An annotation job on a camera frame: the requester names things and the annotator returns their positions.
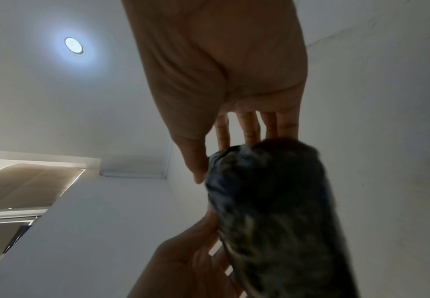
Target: skin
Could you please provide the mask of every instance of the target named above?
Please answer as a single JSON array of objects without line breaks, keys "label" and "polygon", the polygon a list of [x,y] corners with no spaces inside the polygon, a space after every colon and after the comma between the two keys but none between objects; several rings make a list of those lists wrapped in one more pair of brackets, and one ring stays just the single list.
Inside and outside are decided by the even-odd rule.
[{"label": "skin", "polygon": [[230,146],[228,112],[248,144],[297,138],[307,54],[292,0],[123,0],[158,110],[202,183],[205,137]]},{"label": "skin", "polygon": [[215,215],[205,216],[182,234],[161,244],[135,283],[128,298],[238,298],[241,287],[223,247],[214,256],[210,249],[218,240]]}]

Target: recessed light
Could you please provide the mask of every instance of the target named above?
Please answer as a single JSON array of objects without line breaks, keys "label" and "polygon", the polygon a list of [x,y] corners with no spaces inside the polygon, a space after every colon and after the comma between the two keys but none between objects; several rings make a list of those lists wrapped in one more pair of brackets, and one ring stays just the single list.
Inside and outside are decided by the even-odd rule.
[{"label": "recessed light", "polygon": [[72,51],[73,53],[78,54],[78,55],[84,53],[84,48],[79,43],[79,41],[77,41],[76,39],[74,39],[72,37],[68,37],[64,40],[64,43],[69,48],[69,50]]}]

